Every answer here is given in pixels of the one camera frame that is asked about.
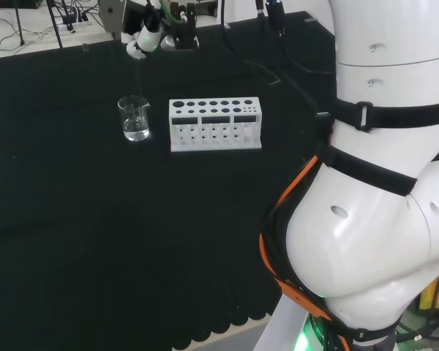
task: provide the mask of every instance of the black fabric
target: black fabric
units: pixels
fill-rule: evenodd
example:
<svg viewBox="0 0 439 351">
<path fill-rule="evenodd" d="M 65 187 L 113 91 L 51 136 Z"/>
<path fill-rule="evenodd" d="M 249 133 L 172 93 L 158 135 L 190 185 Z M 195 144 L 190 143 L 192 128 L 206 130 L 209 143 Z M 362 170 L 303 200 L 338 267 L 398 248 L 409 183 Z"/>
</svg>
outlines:
<svg viewBox="0 0 439 351">
<path fill-rule="evenodd" d="M 317 155 L 328 167 L 396 195 L 407 196 L 417 182 L 416 178 L 366 162 L 323 143 L 319 145 Z"/>
<path fill-rule="evenodd" d="M 362 108 L 367 118 L 362 121 Z M 421 107 L 375 107 L 370 102 L 351 104 L 337 100 L 331 110 L 333 118 L 365 132 L 372 128 L 419 128 L 439 124 L 439 105 Z"/>
<path fill-rule="evenodd" d="M 328 69 L 333 39 L 307 17 L 290 17 L 293 55 Z M 243 57 L 285 62 L 255 21 L 231 26 Z M 143 62 L 142 143 L 117 111 L 136 91 L 123 45 L 0 59 L 0 351 L 164 351 L 273 312 L 260 221 L 313 155 L 314 113 L 251 75 L 218 27 L 198 38 L 197 51 Z M 283 68 L 330 96 L 331 79 Z M 262 150 L 171 154 L 168 100 L 189 97 L 259 97 Z"/>
</svg>

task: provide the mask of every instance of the orange cable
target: orange cable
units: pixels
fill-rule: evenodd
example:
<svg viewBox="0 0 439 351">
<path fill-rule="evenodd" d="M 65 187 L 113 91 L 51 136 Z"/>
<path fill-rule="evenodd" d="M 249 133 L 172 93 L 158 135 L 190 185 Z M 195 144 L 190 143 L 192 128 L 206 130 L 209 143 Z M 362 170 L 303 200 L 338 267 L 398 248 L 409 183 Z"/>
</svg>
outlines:
<svg viewBox="0 0 439 351">
<path fill-rule="evenodd" d="M 306 167 L 298 174 L 297 177 L 294 178 L 294 180 L 291 182 L 291 184 L 286 188 L 286 190 L 281 194 L 281 196 L 278 199 L 277 206 L 290 194 L 291 191 L 298 185 L 298 183 L 306 176 L 306 174 L 312 169 L 312 167 L 315 166 L 317 163 L 318 158 L 317 156 L 314 156 L 311 158 L 311 160 L 307 163 Z"/>
</svg>

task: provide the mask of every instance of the green light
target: green light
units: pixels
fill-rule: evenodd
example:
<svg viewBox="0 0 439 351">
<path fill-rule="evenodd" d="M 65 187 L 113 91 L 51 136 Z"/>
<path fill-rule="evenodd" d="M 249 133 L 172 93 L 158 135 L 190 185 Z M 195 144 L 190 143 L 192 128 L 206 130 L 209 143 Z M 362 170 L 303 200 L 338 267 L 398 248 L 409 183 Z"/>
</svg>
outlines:
<svg viewBox="0 0 439 351">
<path fill-rule="evenodd" d="M 298 337 L 298 341 L 296 342 L 294 351 L 306 351 L 308 346 L 309 346 L 309 340 L 307 340 L 306 333 L 303 332 Z"/>
</svg>

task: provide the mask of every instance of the strap buckle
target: strap buckle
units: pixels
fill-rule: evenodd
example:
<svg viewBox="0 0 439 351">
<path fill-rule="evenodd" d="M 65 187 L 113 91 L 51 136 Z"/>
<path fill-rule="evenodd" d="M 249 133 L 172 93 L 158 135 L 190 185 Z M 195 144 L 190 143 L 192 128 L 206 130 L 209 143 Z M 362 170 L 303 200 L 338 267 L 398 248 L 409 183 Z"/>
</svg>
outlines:
<svg viewBox="0 0 439 351">
<path fill-rule="evenodd" d="M 374 105 L 371 102 L 360 101 L 356 104 L 356 115 L 354 118 L 354 127 L 362 132 L 368 132 L 373 128 Z"/>
</svg>

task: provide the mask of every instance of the yellow object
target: yellow object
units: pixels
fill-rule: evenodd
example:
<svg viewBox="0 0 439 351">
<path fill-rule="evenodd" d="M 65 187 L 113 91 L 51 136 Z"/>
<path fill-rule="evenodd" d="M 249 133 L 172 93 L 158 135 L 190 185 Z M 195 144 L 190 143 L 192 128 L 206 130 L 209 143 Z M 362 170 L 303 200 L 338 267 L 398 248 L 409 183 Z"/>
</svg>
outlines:
<svg viewBox="0 0 439 351">
<path fill-rule="evenodd" d="M 431 309 L 432 299 L 434 298 L 434 291 L 436 289 L 437 283 L 438 283 L 438 280 L 436 279 L 426 289 L 424 289 L 423 292 L 421 293 L 421 299 L 419 301 L 419 309 L 420 310 Z M 439 309 L 439 295 L 438 295 L 438 301 L 436 303 L 435 309 Z"/>
</svg>

